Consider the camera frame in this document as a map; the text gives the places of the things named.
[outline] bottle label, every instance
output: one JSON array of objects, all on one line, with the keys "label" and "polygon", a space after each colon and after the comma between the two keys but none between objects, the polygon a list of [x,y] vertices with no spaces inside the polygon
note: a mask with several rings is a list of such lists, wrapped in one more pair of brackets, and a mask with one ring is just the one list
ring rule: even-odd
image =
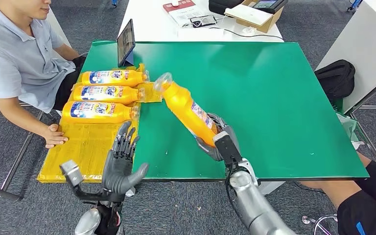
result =
[{"label": "bottle label", "polygon": [[115,103],[74,102],[70,115],[73,118],[112,117]]},{"label": "bottle label", "polygon": [[122,86],[85,86],[81,91],[83,100],[102,100],[107,98],[122,97]]},{"label": "bottle label", "polygon": [[113,70],[113,71],[93,71],[90,73],[91,84],[103,84],[118,82],[121,79],[128,79],[128,70]]},{"label": "bottle label", "polygon": [[207,125],[208,128],[212,128],[212,123],[213,121],[211,120],[211,118],[207,115],[207,113],[201,109],[201,107],[193,102],[192,105],[191,105],[191,110],[197,114],[197,116]]}]

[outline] black backpack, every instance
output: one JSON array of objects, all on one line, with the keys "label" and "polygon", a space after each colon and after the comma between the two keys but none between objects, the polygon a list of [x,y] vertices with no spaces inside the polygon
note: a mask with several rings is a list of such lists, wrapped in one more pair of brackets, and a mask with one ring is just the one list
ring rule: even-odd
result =
[{"label": "black backpack", "polygon": [[355,68],[346,60],[338,60],[315,71],[319,83],[330,101],[347,97],[354,90]]}]

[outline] orange plastic bottle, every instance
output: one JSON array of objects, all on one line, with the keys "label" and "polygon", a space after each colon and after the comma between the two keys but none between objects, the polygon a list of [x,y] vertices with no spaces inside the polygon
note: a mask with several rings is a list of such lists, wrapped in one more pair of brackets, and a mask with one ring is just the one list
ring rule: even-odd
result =
[{"label": "orange plastic bottle", "polygon": [[74,86],[73,99],[77,101],[102,101],[130,104],[144,101],[145,89],[133,89],[124,86]]},{"label": "orange plastic bottle", "polygon": [[139,107],[104,102],[70,101],[64,105],[63,117],[75,123],[122,123],[139,117]]},{"label": "orange plastic bottle", "polygon": [[149,73],[135,70],[88,71],[81,75],[84,85],[119,85],[134,87],[149,81]]},{"label": "orange plastic bottle", "polygon": [[168,108],[194,136],[215,147],[212,138],[218,133],[217,125],[192,100],[191,93],[172,80],[171,73],[159,77],[154,83],[154,89],[162,93]]}]

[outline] green tabletop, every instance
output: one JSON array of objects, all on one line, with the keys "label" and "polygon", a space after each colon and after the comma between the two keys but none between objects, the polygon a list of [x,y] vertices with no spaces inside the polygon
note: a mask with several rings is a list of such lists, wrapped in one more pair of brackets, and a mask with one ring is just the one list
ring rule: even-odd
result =
[{"label": "green tabletop", "polygon": [[[368,177],[297,43],[143,42],[135,64],[151,80],[171,72],[206,112],[238,137],[242,156],[262,180]],[[92,45],[83,71],[117,66],[117,46]],[[225,178],[224,164],[197,146],[165,102],[141,106],[134,167],[147,179]]]}]

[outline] shirt collar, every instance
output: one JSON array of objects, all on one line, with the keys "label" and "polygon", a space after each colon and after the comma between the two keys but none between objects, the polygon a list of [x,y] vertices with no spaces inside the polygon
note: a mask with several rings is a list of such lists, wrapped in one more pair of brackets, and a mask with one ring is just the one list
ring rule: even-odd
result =
[{"label": "shirt collar", "polygon": [[16,26],[1,11],[0,11],[0,23],[7,29],[11,30],[18,37],[20,37],[23,42],[34,39],[33,37],[30,37],[28,34],[26,34],[24,31],[22,31],[18,26]]}]

